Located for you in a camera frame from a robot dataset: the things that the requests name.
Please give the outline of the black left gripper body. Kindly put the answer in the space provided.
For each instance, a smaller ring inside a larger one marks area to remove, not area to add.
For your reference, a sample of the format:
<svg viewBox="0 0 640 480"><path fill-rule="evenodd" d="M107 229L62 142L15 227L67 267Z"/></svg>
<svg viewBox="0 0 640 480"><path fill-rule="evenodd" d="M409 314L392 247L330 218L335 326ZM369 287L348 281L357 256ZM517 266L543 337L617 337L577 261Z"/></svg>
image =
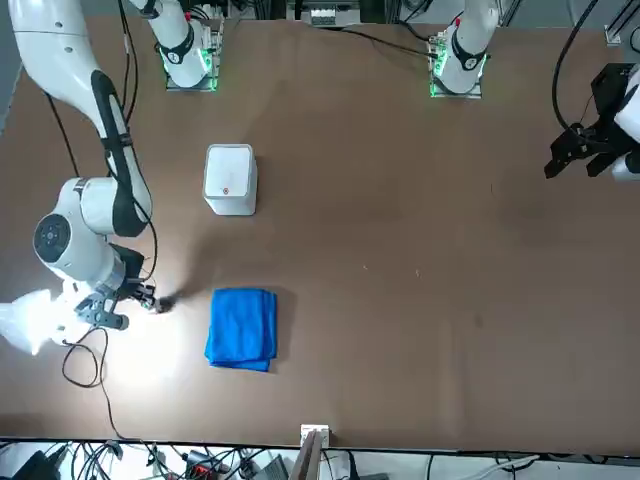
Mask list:
<svg viewBox="0 0 640 480"><path fill-rule="evenodd" d="M630 63L608 63L591 82L601 122L610 122L619 111L631 75Z"/></svg>

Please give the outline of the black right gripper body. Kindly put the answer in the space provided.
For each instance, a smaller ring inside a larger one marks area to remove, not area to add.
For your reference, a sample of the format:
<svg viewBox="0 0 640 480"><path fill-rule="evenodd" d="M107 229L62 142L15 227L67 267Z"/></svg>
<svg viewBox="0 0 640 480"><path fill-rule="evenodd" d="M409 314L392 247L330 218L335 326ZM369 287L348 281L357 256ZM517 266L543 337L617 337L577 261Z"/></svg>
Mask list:
<svg viewBox="0 0 640 480"><path fill-rule="evenodd" d="M132 295L140 284L139 278L144 256L126 247L118 247L117 253L125 267L124 280L117 293L119 295Z"/></svg>

